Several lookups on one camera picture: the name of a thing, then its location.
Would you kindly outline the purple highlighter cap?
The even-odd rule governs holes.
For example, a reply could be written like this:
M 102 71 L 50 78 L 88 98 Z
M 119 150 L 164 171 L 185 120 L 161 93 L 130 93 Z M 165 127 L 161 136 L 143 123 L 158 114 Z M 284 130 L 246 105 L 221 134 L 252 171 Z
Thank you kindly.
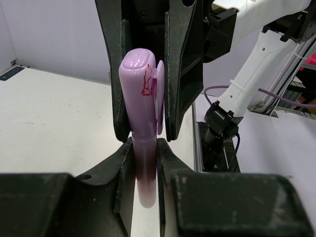
M 119 79 L 132 134 L 162 133 L 164 63 L 144 48 L 129 51 L 119 67 Z

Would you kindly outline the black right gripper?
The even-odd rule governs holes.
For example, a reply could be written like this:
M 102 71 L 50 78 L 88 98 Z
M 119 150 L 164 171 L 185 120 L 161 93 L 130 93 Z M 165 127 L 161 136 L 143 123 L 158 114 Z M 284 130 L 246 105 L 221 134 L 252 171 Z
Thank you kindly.
M 176 140 L 186 111 L 203 88 L 203 62 L 231 50 L 238 10 L 212 0 L 122 0 L 131 48 L 146 48 L 165 63 L 168 141 Z

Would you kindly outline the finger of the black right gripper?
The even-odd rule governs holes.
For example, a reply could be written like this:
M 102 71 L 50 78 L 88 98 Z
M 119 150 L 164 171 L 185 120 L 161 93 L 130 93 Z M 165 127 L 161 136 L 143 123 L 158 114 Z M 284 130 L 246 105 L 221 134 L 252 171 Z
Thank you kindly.
M 122 1 L 97 0 L 95 4 L 110 64 L 114 131 L 116 138 L 125 143 L 130 125 L 119 79 L 119 67 L 126 54 L 128 21 L 122 19 Z

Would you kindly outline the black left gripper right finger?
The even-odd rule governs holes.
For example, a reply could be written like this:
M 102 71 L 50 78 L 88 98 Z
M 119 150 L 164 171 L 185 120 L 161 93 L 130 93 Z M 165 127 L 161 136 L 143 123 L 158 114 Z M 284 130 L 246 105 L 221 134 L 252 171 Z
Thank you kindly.
M 162 237 L 311 237 L 311 222 L 279 175 L 198 173 L 157 141 Z

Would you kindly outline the pink purple highlighter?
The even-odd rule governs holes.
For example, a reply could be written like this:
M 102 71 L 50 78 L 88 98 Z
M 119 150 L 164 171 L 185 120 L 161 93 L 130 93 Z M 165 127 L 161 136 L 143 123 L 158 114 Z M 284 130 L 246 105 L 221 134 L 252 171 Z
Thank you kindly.
M 151 208 L 156 202 L 157 134 L 133 137 L 132 143 L 139 201 Z

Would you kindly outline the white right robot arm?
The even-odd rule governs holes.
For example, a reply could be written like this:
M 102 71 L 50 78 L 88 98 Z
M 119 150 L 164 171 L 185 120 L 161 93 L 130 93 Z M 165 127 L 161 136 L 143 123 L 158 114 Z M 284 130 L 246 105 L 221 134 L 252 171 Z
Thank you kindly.
M 111 70 L 116 138 L 131 131 L 119 80 L 119 66 L 128 51 L 145 48 L 145 66 L 138 93 L 153 94 L 154 67 L 162 61 L 165 129 L 176 140 L 185 112 L 202 91 L 203 65 L 226 53 L 257 29 L 258 41 L 245 64 L 219 98 L 219 105 L 238 121 L 277 61 L 295 45 L 311 38 L 313 0 L 98 0 Z

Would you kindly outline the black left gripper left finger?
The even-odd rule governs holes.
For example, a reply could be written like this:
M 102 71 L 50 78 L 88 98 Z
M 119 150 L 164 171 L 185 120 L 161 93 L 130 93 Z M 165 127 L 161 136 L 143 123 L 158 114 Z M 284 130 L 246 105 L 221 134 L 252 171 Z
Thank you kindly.
M 3 237 L 128 237 L 135 187 L 132 141 L 82 173 L 3 173 Z

